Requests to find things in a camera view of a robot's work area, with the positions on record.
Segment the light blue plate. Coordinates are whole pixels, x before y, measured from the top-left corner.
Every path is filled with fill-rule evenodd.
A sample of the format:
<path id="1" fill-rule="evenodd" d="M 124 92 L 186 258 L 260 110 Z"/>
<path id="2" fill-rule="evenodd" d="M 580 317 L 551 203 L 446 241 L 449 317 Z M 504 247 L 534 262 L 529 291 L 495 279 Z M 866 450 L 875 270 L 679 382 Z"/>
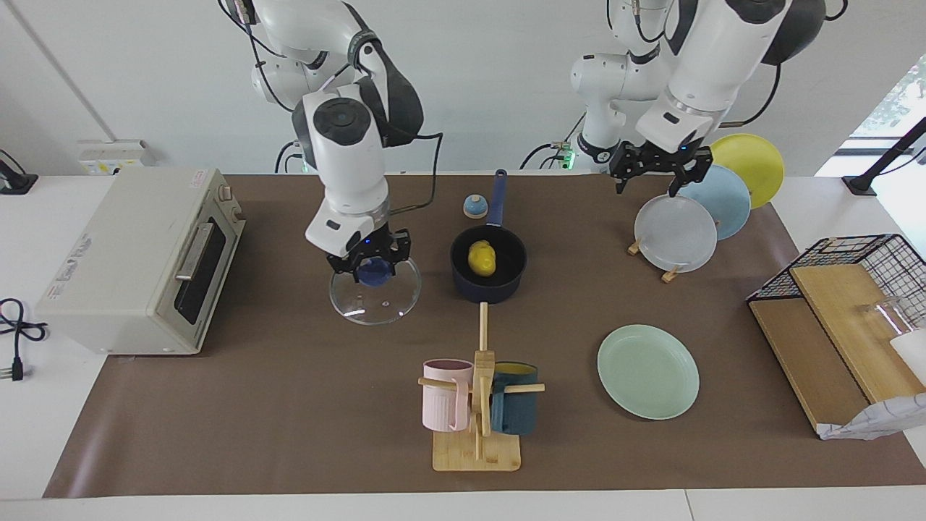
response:
<path id="1" fill-rule="evenodd" d="M 690 182 L 678 194 L 694 199 L 709 212 L 720 241 L 737 234 L 751 212 L 747 185 L 731 169 L 717 164 L 710 166 L 701 182 Z"/>

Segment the glass lid with blue knob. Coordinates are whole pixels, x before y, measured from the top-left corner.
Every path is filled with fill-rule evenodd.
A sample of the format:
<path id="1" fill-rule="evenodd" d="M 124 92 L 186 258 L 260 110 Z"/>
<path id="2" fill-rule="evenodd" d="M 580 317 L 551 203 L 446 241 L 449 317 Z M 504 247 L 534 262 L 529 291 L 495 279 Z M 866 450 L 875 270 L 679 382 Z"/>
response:
<path id="1" fill-rule="evenodd" d="M 390 324 L 404 317 L 419 300 L 421 274 L 413 260 L 391 264 L 365 258 L 351 273 L 333 274 L 328 297 L 345 319 L 362 326 Z"/>

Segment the yellow lemon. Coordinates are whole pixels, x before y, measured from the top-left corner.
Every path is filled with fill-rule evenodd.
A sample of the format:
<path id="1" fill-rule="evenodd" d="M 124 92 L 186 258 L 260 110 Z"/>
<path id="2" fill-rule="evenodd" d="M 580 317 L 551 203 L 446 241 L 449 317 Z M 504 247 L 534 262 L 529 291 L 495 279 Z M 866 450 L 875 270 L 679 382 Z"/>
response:
<path id="1" fill-rule="evenodd" d="M 497 270 L 495 248 L 488 240 L 473 242 L 467 251 L 467 265 L 476 276 L 488 278 Z"/>

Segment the wooden mug tree stand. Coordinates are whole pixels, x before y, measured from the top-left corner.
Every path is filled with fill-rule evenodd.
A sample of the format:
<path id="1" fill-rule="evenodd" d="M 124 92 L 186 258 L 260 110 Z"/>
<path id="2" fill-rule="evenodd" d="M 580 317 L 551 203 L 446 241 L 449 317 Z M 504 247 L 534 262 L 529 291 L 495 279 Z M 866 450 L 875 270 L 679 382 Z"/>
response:
<path id="1" fill-rule="evenodd" d="M 466 392 L 469 421 L 465 430 L 433 433 L 431 467 L 438 472 L 513 472 L 522 466 L 520 438 L 490 427 L 493 379 L 496 357 L 488 349 L 489 304 L 480 303 L 479 346 L 474 352 L 473 375 L 459 382 L 421 376 L 424 389 L 443 389 L 454 393 L 454 404 Z"/>

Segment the beige toaster oven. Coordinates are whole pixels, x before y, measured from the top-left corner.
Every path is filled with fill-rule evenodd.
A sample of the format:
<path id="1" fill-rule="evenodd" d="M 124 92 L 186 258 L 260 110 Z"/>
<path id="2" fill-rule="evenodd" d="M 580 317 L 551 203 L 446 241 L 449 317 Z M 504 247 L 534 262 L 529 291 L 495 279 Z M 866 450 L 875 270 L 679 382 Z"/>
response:
<path id="1" fill-rule="evenodd" d="M 199 353 L 245 222 L 218 169 L 123 169 L 34 310 L 91 352 Z"/>

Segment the grey plate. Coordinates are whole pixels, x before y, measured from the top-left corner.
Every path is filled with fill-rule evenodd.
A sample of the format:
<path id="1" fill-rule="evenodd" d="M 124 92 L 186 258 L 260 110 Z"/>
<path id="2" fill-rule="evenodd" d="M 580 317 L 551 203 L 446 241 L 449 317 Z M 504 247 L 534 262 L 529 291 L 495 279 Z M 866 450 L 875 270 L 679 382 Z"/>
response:
<path id="1" fill-rule="evenodd" d="M 710 261 L 718 230 L 708 210 L 688 197 L 658 195 L 639 209 L 634 246 L 664 273 L 684 274 Z"/>

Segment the white wall power strip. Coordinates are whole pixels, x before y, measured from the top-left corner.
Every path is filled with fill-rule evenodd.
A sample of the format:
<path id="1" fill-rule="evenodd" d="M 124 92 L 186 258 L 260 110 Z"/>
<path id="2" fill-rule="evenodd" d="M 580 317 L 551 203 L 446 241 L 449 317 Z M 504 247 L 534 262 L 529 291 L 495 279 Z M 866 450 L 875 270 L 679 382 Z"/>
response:
<path id="1" fill-rule="evenodd" d="M 158 159 L 143 140 L 80 140 L 78 162 L 84 174 L 114 175 L 129 167 L 155 167 Z"/>

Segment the pale green plate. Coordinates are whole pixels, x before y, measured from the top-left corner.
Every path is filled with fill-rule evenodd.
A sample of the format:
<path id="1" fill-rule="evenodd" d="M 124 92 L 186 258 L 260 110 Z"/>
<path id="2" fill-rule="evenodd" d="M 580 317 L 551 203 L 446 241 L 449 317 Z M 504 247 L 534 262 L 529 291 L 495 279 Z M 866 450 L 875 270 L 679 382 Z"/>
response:
<path id="1" fill-rule="evenodd" d="M 600 343 L 600 383 L 612 402 L 648 421 L 668 421 L 691 409 L 700 376 L 687 347 L 649 324 L 627 324 Z"/>

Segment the wooden plate rack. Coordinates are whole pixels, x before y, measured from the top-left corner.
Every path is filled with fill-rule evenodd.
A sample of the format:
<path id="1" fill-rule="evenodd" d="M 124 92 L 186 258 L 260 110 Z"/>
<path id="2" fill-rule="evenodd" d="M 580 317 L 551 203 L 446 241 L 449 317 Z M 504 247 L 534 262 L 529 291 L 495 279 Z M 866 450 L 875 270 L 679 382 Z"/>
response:
<path id="1" fill-rule="evenodd" d="M 710 217 L 672 224 L 655 218 L 634 223 L 634 243 L 628 254 L 643 254 L 645 260 L 662 271 L 661 281 L 671 283 L 682 274 L 701 269 L 714 257 L 718 244 L 717 228 Z"/>

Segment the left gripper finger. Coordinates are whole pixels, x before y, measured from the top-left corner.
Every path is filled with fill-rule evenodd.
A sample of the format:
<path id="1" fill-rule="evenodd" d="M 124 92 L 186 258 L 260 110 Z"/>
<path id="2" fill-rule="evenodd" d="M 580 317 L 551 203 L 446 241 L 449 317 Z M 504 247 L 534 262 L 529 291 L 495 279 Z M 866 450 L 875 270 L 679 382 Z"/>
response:
<path id="1" fill-rule="evenodd" d="M 616 194 L 621 195 L 629 180 L 639 175 L 639 148 L 635 145 L 617 145 L 611 155 L 611 177 L 615 180 Z"/>
<path id="2" fill-rule="evenodd" d="M 668 156 L 674 180 L 669 185 L 668 195 L 676 197 L 681 188 L 691 182 L 704 180 L 708 169 L 713 165 L 713 153 L 709 146 L 682 146 L 680 151 Z"/>

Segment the dark blue mug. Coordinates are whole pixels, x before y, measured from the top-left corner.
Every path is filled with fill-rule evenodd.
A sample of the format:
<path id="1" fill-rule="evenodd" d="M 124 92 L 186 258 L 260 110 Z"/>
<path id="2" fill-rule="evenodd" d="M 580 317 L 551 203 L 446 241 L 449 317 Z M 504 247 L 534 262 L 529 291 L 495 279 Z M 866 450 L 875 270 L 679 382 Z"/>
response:
<path id="1" fill-rule="evenodd" d="M 495 364 L 490 388 L 490 428 L 495 432 L 526 436 L 532 434 L 537 422 L 537 394 L 507 393 L 507 386 L 536 384 L 539 382 L 536 366 L 501 360 Z"/>

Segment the white checked cloth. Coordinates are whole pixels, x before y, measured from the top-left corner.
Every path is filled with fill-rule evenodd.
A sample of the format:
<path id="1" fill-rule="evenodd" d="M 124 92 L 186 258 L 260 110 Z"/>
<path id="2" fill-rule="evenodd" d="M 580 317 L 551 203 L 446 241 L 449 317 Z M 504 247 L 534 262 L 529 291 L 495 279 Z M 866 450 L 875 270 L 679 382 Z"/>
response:
<path id="1" fill-rule="evenodd" d="M 923 425 L 926 425 L 926 392 L 867 406 L 844 425 L 817 423 L 815 432 L 823 441 L 873 441 Z"/>

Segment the black table clamp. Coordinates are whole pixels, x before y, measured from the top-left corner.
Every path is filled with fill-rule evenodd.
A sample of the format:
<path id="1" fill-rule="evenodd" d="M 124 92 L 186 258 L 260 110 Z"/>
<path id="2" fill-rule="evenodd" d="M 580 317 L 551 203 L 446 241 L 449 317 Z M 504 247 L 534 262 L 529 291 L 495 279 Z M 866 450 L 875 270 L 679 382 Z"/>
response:
<path id="1" fill-rule="evenodd" d="M 0 148 L 0 195 L 25 195 L 38 179 L 39 175 L 26 172 L 13 155 Z"/>

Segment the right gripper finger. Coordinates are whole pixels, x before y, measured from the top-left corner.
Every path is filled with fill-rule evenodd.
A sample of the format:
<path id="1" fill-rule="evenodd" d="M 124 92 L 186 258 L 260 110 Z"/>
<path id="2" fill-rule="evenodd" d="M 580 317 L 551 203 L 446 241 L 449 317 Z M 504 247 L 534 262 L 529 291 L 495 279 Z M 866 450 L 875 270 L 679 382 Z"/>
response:
<path id="1" fill-rule="evenodd" d="M 387 247 L 387 261 L 390 264 L 391 276 L 396 276 L 396 265 L 408 261 L 410 257 L 412 240 L 407 230 L 396 230 L 390 234 L 390 243 Z"/>
<path id="2" fill-rule="evenodd" d="M 363 251 L 353 250 L 341 257 L 334 254 L 327 254 L 326 260 L 335 274 L 350 274 L 355 284 L 360 283 L 360 276 L 357 275 L 357 269 L 364 260 Z"/>

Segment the yellow plate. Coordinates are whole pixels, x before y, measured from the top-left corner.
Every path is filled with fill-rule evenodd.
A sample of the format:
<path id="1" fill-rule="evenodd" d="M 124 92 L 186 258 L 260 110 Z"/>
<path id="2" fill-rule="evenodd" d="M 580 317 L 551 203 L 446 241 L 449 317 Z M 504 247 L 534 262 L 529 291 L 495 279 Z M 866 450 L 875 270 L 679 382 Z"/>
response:
<path id="1" fill-rule="evenodd" d="M 732 133 L 709 145 L 715 164 L 737 174 L 749 191 L 752 210 L 770 203 L 785 178 L 783 155 L 776 145 L 754 133 Z"/>

